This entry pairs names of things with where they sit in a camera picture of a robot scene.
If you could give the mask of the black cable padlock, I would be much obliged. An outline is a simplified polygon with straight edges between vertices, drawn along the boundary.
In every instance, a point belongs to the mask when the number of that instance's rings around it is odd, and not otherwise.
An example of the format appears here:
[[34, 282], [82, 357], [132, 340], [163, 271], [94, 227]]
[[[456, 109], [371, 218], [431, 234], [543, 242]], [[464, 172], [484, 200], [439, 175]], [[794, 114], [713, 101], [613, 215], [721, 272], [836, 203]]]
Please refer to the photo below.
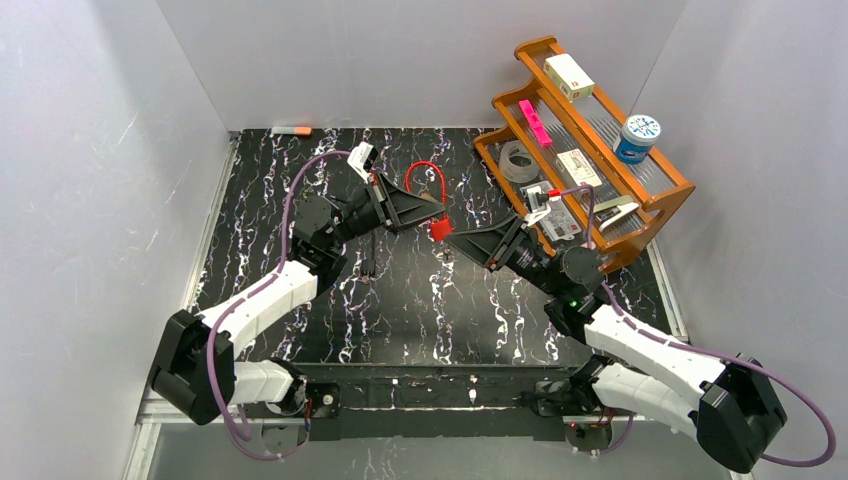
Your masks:
[[368, 249], [366, 250], [362, 264], [360, 266], [360, 278], [363, 282], [368, 283], [375, 278], [376, 275], [376, 263], [377, 263], [377, 233], [376, 231], [371, 231], [369, 236], [369, 244]]

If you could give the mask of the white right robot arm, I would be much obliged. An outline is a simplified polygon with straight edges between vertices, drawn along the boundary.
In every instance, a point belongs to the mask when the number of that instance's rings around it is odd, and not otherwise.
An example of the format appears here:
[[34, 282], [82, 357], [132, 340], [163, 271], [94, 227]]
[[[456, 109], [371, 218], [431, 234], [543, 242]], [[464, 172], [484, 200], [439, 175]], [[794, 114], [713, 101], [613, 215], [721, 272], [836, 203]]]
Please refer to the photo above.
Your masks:
[[624, 410], [693, 438], [723, 467], [749, 473], [787, 422], [759, 363], [690, 352], [685, 343], [616, 311], [603, 288], [597, 251], [572, 246], [546, 254], [536, 231], [514, 216], [450, 233], [445, 241], [474, 263], [508, 268], [549, 295], [544, 311], [562, 335], [595, 349], [568, 379], [541, 381], [521, 401], [539, 416]]

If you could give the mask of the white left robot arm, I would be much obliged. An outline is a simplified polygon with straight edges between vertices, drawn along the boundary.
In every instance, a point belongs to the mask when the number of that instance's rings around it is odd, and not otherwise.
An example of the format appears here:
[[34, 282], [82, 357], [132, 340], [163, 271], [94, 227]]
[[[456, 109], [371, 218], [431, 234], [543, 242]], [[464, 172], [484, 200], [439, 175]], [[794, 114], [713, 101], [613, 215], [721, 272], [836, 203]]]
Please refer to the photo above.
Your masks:
[[334, 285], [346, 265], [346, 242], [384, 228], [398, 234], [443, 214], [442, 203], [371, 175], [341, 207], [321, 197], [300, 201], [281, 270], [197, 314], [167, 320], [148, 377], [150, 388], [197, 425], [232, 405], [266, 403], [300, 415], [307, 377], [285, 360], [241, 362], [239, 354], [291, 310]]

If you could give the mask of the packaged blister card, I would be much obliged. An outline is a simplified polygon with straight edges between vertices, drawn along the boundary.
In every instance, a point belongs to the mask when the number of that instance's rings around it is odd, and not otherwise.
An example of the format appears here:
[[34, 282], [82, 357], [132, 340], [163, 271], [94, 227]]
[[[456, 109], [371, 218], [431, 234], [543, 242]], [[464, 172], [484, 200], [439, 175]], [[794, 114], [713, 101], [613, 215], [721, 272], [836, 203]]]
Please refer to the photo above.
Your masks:
[[[526, 189], [536, 185], [541, 186], [545, 189], [553, 189], [552, 184], [549, 181], [539, 181], [530, 185], [526, 185], [521, 188], [521, 192], [526, 201]], [[536, 225], [539, 225], [543, 229], [544, 234], [551, 241], [575, 240], [576, 237], [582, 233], [583, 229], [575, 220], [568, 208], [565, 206], [564, 202], [562, 200], [556, 201], [551, 205], [551, 207], [552, 212], [540, 222], [538, 222]]]

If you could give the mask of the clear tape roll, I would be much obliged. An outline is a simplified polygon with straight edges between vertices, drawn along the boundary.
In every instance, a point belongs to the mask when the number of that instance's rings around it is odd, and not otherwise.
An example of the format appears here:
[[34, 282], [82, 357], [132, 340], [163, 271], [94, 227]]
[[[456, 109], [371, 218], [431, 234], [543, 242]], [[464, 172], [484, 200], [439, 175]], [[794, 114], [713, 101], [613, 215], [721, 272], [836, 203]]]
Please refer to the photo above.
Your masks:
[[533, 181], [540, 173], [540, 166], [519, 140], [508, 141], [502, 145], [498, 168], [508, 181], [519, 184]]

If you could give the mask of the orange wooden shelf rack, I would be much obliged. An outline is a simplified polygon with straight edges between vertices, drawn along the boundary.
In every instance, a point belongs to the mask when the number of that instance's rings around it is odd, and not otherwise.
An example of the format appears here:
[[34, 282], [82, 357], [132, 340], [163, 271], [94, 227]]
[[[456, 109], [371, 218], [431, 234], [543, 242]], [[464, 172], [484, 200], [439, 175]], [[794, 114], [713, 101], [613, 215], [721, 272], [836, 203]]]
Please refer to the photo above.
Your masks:
[[[640, 208], [603, 233], [592, 232], [592, 241], [605, 261], [604, 270], [612, 272], [636, 260], [674, 213], [694, 192], [694, 184], [658, 149], [652, 148], [639, 164], [619, 161], [612, 147], [627, 116], [614, 101], [596, 87], [591, 97], [569, 103], [543, 72], [544, 61], [563, 53], [553, 36], [541, 37], [518, 45], [515, 58], [531, 74], [522, 87], [496, 95], [493, 107], [503, 117], [503, 127], [478, 136], [473, 145], [484, 164], [515, 210], [524, 215], [527, 201], [521, 188], [528, 185], [508, 181], [498, 168], [505, 142], [519, 140], [540, 166], [536, 182], [549, 181], [555, 189], [574, 187], [556, 166], [560, 152], [579, 148], [592, 163], [603, 184], [594, 192], [598, 202], [629, 195]], [[529, 100], [553, 140], [551, 147], [540, 146], [519, 109], [518, 102]]]

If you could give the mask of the white red staple box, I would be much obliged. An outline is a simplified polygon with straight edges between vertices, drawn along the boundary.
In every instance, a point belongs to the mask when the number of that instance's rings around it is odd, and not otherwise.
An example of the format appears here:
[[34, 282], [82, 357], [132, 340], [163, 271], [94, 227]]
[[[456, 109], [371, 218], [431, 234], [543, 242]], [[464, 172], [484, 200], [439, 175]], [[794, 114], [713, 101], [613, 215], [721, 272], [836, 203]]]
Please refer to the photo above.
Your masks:
[[564, 179], [577, 186], [600, 187], [603, 184], [592, 163], [579, 148], [560, 152], [556, 158], [557, 169]]

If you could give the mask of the pink highlighter marker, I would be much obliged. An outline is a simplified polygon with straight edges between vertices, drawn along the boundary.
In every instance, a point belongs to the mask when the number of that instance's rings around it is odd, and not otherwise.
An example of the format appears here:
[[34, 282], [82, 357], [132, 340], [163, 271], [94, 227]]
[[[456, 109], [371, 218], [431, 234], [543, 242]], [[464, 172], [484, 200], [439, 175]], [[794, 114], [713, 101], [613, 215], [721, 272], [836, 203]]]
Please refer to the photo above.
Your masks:
[[547, 133], [544, 123], [533, 107], [533, 104], [527, 99], [522, 99], [518, 102], [518, 106], [537, 143], [542, 147], [551, 147], [553, 140]]

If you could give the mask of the orange grey marker pen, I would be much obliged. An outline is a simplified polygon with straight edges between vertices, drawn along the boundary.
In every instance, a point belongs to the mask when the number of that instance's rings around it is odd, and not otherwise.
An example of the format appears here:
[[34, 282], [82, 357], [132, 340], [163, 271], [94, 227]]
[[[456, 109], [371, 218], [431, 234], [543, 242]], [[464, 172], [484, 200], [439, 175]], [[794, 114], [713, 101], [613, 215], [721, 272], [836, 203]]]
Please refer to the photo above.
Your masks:
[[306, 126], [274, 126], [270, 129], [272, 135], [288, 135], [298, 137], [308, 137], [312, 134], [313, 129]]

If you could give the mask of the blue white round jar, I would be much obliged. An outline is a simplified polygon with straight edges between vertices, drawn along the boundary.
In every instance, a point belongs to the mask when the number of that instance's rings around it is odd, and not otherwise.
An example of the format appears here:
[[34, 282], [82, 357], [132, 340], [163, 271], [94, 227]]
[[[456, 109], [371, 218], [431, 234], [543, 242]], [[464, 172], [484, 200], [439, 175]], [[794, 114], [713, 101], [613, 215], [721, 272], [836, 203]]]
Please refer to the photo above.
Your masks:
[[631, 115], [622, 124], [612, 151], [623, 163], [641, 163], [659, 139], [661, 132], [661, 124], [653, 117], [645, 114]]

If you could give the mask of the white box top shelf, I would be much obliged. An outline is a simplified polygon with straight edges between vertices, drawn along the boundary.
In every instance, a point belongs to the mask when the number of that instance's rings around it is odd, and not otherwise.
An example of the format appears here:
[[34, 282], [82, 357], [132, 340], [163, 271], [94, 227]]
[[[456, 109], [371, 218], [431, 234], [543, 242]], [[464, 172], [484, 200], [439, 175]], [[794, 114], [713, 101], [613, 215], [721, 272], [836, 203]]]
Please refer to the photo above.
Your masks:
[[569, 103], [592, 96], [595, 82], [567, 53], [548, 57], [543, 72]]

